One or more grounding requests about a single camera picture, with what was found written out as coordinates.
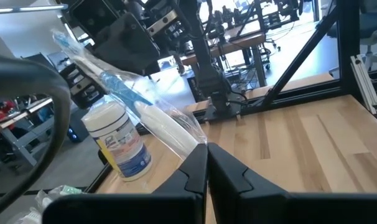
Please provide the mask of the grey metal table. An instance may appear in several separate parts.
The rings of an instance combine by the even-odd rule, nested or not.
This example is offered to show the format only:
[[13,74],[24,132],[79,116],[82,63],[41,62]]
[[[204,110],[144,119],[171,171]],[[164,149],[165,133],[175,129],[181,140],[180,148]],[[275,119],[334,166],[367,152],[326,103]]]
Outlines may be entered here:
[[35,166],[54,125],[50,98],[0,101],[0,164],[11,169]]

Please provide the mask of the green toothbrush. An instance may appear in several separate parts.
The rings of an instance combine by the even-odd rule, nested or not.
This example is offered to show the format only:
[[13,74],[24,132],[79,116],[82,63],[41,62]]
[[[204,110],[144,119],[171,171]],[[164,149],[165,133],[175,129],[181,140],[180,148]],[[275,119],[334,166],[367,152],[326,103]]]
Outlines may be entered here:
[[61,185],[54,189],[51,189],[48,192],[45,192],[44,190],[40,190],[38,194],[35,196],[35,200],[37,201],[38,205],[40,205],[42,208],[45,208],[54,200],[62,196],[73,195],[73,194],[83,194],[83,193],[84,191],[76,187],[72,187],[69,185]]

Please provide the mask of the blue toothbrush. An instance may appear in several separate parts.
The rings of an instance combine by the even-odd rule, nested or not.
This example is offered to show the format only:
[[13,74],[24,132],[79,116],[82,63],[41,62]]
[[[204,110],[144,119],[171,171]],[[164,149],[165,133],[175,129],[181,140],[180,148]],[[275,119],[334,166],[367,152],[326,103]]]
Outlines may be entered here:
[[51,32],[54,42],[85,75],[122,103],[134,119],[181,159],[187,158],[197,145],[208,143],[193,113],[167,102],[154,81],[96,58],[60,30]]

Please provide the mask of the black drawer cart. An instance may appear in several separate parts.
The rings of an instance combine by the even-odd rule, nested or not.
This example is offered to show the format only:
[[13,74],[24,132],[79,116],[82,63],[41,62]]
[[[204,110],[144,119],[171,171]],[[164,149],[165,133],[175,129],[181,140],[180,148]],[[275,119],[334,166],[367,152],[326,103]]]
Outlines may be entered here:
[[64,53],[55,65],[68,84],[72,101],[80,109],[90,108],[105,95],[105,91]]

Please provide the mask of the wooden workbench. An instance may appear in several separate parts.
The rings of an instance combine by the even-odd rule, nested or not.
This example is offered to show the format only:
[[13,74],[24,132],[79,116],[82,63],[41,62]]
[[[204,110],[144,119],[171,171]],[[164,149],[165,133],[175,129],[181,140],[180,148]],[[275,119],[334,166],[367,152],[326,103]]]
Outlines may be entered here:
[[259,86],[264,87],[266,86],[266,77],[264,74],[261,50],[259,48],[265,43],[265,41],[266,36],[260,30],[252,31],[240,37],[230,38],[229,41],[222,44],[221,47],[218,47],[217,44],[210,47],[211,61],[225,54],[249,49],[252,52]]

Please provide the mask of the black aluminium table frame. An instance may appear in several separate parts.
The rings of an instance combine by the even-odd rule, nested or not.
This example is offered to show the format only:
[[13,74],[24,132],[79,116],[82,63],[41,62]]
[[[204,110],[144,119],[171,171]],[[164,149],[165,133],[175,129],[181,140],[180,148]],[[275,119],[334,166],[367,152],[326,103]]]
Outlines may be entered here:
[[[355,78],[363,71],[359,0],[337,6],[305,44],[264,105],[242,117],[204,123],[210,142],[286,190],[377,192],[377,96],[367,105]],[[292,76],[337,24],[340,78]],[[377,87],[377,71],[367,72]]]

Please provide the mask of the black computer tower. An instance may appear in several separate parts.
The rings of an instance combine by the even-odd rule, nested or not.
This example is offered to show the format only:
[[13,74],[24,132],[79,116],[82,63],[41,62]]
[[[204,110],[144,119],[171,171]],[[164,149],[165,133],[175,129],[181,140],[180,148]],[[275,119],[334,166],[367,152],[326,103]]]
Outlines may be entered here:
[[74,109],[70,115],[70,123],[67,132],[68,138],[71,142],[78,143],[84,141],[88,136],[88,131],[81,121],[82,117],[86,115],[88,110]]

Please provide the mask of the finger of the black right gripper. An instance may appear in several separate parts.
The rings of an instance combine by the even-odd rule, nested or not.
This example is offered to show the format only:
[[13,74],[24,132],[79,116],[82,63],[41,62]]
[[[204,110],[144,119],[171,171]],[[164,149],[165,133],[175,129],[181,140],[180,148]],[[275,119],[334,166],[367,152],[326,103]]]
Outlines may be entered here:
[[132,14],[124,14],[95,37],[95,56],[102,61],[138,73],[161,56],[145,28]]

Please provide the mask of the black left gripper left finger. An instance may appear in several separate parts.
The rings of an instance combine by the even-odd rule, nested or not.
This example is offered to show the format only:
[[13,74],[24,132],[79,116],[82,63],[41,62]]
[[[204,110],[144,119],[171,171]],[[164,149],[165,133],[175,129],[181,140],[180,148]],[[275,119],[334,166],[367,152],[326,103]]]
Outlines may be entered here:
[[80,194],[57,199],[42,224],[205,224],[208,146],[199,144],[150,194]]

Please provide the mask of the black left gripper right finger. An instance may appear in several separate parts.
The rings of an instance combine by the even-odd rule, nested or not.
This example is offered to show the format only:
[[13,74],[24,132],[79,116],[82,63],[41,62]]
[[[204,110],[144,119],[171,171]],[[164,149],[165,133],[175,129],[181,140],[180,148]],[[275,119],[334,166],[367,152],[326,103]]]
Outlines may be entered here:
[[288,192],[215,143],[208,184],[218,224],[377,224],[377,194]]

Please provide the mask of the white wipes canister blue label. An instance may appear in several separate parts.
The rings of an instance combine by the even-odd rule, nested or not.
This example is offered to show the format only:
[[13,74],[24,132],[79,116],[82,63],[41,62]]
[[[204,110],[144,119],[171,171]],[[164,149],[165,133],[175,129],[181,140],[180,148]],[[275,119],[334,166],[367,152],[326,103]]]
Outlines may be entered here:
[[81,120],[109,164],[125,181],[134,181],[149,171],[151,154],[123,105],[116,101],[101,103]]

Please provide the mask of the silver aluminium bracket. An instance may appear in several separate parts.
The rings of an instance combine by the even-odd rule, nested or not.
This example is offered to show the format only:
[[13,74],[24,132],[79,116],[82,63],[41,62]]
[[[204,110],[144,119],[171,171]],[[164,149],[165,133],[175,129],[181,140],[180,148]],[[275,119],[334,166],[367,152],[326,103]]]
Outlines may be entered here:
[[373,115],[377,114],[377,94],[362,59],[351,56],[351,67],[360,89],[366,109]]

